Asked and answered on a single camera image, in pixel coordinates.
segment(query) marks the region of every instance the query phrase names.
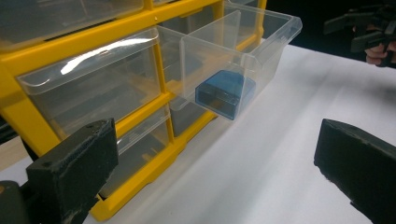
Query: white surface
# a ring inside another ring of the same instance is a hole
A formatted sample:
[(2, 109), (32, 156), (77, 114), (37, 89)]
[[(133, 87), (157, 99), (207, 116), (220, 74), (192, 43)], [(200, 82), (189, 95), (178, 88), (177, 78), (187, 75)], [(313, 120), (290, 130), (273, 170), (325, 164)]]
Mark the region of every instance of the white surface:
[(322, 119), (396, 146), (396, 70), (286, 46), (237, 121), (211, 122), (106, 223), (371, 223), (313, 164)]

